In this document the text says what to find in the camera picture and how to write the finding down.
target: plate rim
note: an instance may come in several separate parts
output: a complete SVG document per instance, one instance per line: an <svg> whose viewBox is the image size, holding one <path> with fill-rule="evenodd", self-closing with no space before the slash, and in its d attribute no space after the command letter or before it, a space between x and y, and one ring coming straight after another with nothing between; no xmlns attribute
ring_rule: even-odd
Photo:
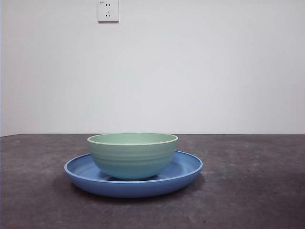
<svg viewBox="0 0 305 229"><path fill-rule="evenodd" d="M114 180L97 180L97 179L91 179L91 178L88 178L88 177L83 177L83 176L79 176L73 172L71 172L67 166L68 164L73 161L73 160L76 160L76 159L79 159L81 157L85 157L85 156L88 156L90 155L91 153L88 153L88 154L84 154L84 155L80 155L80 156L77 156L77 157L74 157L72 158L71 160L67 161L64 165L64 170L65 172L70 175L70 176L73 176L73 177L76 177L76 178L79 178L79 179L83 179L83 180L88 180L88 181L93 181L93 182L99 182L99 183L116 183L116 184L134 184L134 183L153 183L153 182L162 182L162 181L168 181L168 180L175 180L175 179L180 179L182 177L188 177L192 174L195 174L197 173L198 171L200 171L204 165L203 165L203 162L200 158L196 157L195 155L192 155L192 154L189 154L189 153L186 153L186 152L183 152L183 151L179 151L179 150L175 150L175 153L178 152L178 153L182 153L182 154L186 154L188 156L192 156L194 157L195 159L197 159L199 162L200 162L200 165L199 167L190 172L190 173L186 173L186 174L183 174L183 175L180 175L180 176L176 176L176 177L170 177L170 178L164 178L164 179L159 179L159 180L139 180L139 181L114 181Z"/></svg>

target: bowl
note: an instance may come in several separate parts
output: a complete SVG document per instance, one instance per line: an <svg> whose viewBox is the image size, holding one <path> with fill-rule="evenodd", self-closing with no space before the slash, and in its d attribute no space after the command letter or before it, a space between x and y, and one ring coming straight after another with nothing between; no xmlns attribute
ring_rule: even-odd
<svg viewBox="0 0 305 229"><path fill-rule="evenodd" d="M96 166L125 180L152 177L172 160L178 137L158 133L119 133L87 139Z"/></svg>

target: wall socket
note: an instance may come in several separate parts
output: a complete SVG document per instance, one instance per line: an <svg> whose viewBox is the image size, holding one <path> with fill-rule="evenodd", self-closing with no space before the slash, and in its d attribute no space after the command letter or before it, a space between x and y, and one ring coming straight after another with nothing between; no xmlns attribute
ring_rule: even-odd
<svg viewBox="0 0 305 229"><path fill-rule="evenodd" d="M98 1L98 22L119 21L119 0Z"/></svg>

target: concrete floor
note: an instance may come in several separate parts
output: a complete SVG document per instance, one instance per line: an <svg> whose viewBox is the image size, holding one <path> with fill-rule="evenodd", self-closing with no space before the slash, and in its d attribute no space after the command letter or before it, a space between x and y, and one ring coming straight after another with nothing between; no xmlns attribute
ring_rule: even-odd
<svg viewBox="0 0 305 229"><path fill-rule="evenodd" d="M178 135L205 162L171 194L107 198L75 187L69 159L91 135L1 138L4 229L304 229L305 135Z"/></svg>

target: plate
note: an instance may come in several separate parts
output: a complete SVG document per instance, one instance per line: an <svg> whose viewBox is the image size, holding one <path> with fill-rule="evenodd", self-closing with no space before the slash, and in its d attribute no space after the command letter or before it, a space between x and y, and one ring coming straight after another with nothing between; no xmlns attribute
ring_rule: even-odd
<svg viewBox="0 0 305 229"><path fill-rule="evenodd" d="M194 155L176 151L172 161L158 175L139 181L119 180L100 171L91 154L68 161L64 169L77 187L97 195L117 198L158 196L190 184L200 173L202 161Z"/></svg>

